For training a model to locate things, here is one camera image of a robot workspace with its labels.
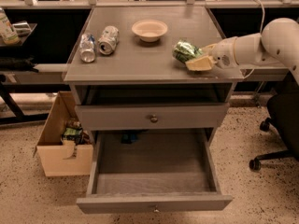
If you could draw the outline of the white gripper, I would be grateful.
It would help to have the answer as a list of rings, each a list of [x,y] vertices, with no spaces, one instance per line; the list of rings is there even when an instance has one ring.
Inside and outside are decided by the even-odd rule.
[[[236,36],[202,47],[204,56],[188,60],[185,63],[187,68],[190,71],[209,71],[215,64],[222,69],[236,68],[235,41]]]

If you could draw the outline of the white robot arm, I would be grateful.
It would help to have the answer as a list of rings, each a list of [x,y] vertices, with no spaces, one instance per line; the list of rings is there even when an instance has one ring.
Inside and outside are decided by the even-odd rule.
[[[246,65],[283,64],[299,83],[299,23],[288,18],[270,21],[260,33],[225,38],[202,48],[203,53],[185,64],[191,71],[209,71]]]

